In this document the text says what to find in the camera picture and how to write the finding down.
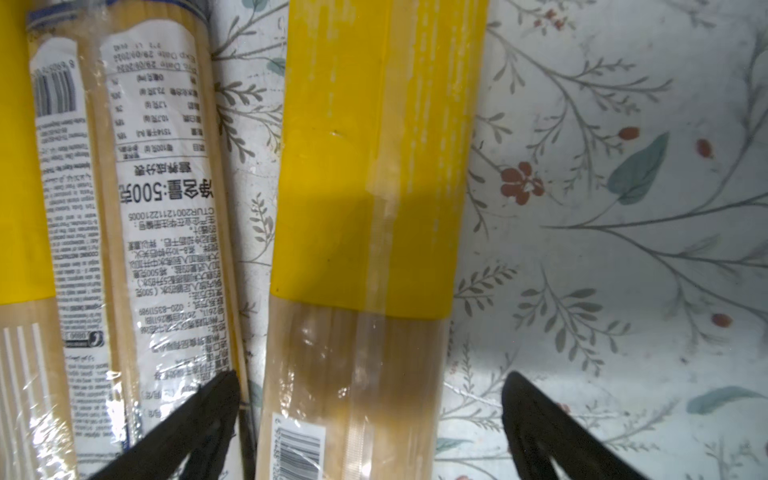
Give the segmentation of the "yellow spaghetti bag label up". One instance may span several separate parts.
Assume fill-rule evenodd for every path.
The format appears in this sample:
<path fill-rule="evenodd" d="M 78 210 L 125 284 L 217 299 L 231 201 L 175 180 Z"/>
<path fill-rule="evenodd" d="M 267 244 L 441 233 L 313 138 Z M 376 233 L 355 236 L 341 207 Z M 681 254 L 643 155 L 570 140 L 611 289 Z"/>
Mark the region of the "yellow spaghetti bag label up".
<path fill-rule="evenodd" d="M 289 7 L 260 479 L 432 473 L 487 11 Z"/>

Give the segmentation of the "yellow Pastatime spaghetti bag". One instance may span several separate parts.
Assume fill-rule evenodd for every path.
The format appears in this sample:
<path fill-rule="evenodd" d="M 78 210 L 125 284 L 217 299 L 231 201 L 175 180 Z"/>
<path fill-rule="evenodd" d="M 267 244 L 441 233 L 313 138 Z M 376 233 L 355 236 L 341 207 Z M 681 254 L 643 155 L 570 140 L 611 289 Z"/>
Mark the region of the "yellow Pastatime spaghetti bag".
<path fill-rule="evenodd" d="M 75 479 L 28 70 L 30 8 L 1 4 L 1 476 Z"/>

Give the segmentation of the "clear blue spaghetti bag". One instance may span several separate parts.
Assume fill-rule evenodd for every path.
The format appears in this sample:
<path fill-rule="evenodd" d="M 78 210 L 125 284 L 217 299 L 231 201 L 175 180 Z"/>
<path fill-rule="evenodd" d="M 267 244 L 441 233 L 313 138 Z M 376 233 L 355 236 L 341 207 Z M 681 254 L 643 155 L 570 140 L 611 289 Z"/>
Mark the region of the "clear blue spaghetti bag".
<path fill-rule="evenodd" d="M 82 479 L 245 372 L 205 1 L 41 1 L 30 76 Z"/>

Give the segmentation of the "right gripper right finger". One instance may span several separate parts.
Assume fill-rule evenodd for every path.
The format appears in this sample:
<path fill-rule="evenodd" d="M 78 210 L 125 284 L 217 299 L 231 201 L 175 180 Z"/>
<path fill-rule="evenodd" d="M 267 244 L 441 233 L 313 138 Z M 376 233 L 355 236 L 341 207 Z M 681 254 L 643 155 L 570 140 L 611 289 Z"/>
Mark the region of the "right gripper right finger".
<path fill-rule="evenodd" d="M 507 376 L 501 404 L 509 452 L 521 479 L 556 479 L 555 465 L 571 479 L 644 478 L 521 373 Z"/>

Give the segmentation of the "floral table mat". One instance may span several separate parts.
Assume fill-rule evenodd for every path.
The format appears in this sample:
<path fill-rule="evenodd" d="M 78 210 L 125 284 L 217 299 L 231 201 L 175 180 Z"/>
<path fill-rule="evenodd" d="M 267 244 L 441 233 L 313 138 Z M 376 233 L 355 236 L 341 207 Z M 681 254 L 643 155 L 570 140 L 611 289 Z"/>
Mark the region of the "floral table mat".
<path fill-rule="evenodd" d="M 493 1 L 433 475 L 520 372 L 651 479 L 767 475 L 767 5 Z"/>

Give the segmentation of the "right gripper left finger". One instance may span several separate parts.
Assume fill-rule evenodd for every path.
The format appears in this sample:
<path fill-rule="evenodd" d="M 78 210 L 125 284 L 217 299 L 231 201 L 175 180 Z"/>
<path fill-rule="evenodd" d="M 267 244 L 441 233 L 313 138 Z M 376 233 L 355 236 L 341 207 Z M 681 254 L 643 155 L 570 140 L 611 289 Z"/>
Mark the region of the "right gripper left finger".
<path fill-rule="evenodd" d="M 214 480 L 224 469 L 240 406 L 235 371 L 217 374 L 95 479 Z"/>

